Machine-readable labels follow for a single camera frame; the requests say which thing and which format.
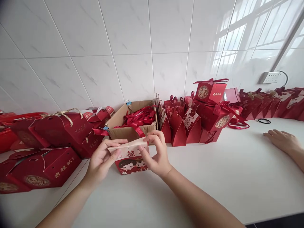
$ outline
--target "hand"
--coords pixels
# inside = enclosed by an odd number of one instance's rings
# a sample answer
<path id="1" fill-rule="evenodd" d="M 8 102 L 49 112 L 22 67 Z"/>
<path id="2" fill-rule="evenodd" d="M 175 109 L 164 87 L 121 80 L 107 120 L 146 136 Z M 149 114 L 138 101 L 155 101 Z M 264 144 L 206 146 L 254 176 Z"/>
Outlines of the hand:
<path id="1" fill-rule="evenodd" d="M 142 158 L 153 173 L 159 175 L 161 178 L 165 177 L 171 171 L 172 165 L 168 160 L 164 134 L 161 131 L 153 130 L 148 133 L 148 136 L 144 138 L 144 141 L 154 143 L 157 154 L 150 157 L 146 149 L 140 146 L 139 152 L 142 155 Z"/>
<path id="2" fill-rule="evenodd" d="M 123 144 L 127 142 L 127 139 L 103 140 L 103 142 L 93 153 L 88 170 L 86 171 L 81 184 L 85 187 L 93 189 L 98 186 L 101 181 L 107 176 L 109 168 L 120 155 L 120 149 L 115 150 L 112 155 L 107 149 L 109 147 L 120 146 L 120 143 Z"/>
<path id="3" fill-rule="evenodd" d="M 285 131 L 269 130 L 268 133 L 263 133 L 263 135 L 288 155 L 293 151 L 300 151 L 302 149 L 298 139 Z"/>

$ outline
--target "cartoon couple illustration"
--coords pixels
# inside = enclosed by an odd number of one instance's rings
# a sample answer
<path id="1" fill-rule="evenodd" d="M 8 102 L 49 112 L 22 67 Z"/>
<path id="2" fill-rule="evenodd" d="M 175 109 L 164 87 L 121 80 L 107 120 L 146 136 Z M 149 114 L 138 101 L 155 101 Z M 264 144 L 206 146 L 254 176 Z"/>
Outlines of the cartoon couple illustration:
<path id="1" fill-rule="evenodd" d="M 119 171 L 122 171 L 123 175 L 130 174 L 136 171 L 143 171 L 149 169 L 142 157 L 136 158 L 135 160 L 133 159 L 121 160 L 118 164 L 118 167 L 119 167 Z"/>

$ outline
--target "gold circular emblem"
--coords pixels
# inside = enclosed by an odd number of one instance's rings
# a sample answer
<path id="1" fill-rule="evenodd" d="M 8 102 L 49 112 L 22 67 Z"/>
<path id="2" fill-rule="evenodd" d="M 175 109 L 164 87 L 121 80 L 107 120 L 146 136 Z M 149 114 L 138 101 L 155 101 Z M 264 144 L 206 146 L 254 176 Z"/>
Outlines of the gold circular emblem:
<path id="1" fill-rule="evenodd" d="M 208 93 L 209 93 L 208 87 L 203 85 L 199 88 L 197 95 L 199 98 L 204 99 L 208 96 Z"/>
<path id="2" fill-rule="evenodd" d="M 229 116 L 224 116 L 216 123 L 215 128 L 222 128 L 229 122 L 229 119 Z"/>
<path id="3" fill-rule="evenodd" d="M 235 113 L 238 114 L 238 115 L 240 115 L 240 111 L 239 110 L 236 110 Z"/>
<path id="4" fill-rule="evenodd" d="M 37 140 L 30 134 L 26 133 L 25 131 L 19 131 L 18 136 L 22 142 L 28 145 L 35 145 Z"/>
<path id="5" fill-rule="evenodd" d="M 3 192 L 14 192 L 17 191 L 18 187 L 14 184 L 0 182 L 0 191 Z"/>
<path id="6" fill-rule="evenodd" d="M 30 176 L 25 176 L 24 178 L 28 184 L 34 186 L 44 187 L 51 184 L 51 182 L 48 179 L 39 176 L 30 175 Z"/>

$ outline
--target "white tile wall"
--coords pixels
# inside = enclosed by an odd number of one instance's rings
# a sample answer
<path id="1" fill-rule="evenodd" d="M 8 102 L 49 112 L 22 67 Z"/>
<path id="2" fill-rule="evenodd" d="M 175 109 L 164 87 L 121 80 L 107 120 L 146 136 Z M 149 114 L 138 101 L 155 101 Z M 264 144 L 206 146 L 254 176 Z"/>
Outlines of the white tile wall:
<path id="1" fill-rule="evenodd" d="M 258 84 L 304 0 L 10 0 L 0 13 L 0 109 L 55 112 L 189 96 L 195 81 Z M 304 22 L 277 66 L 302 83 Z"/>

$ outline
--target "forearm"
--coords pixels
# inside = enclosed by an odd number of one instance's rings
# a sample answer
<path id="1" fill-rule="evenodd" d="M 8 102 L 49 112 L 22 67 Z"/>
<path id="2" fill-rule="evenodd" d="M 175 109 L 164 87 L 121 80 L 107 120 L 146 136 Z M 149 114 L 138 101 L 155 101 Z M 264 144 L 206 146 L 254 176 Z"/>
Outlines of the forearm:
<path id="1" fill-rule="evenodd" d="M 162 179 L 180 200 L 197 227 L 244 227 L 220 203 L 175 168 Z"/>
<path id="2" fill-rule="evenodd" d="M 302 172 L 304 172 L 304 149 L 295 149 L 290 151 L 288 154 L 302 170 Z"/>
<path id="3" fill-rule="evenodd" d="M 85 188 L 80 182 L 36 228 L 71 227 L 92 191 L 93 189 Z"/>

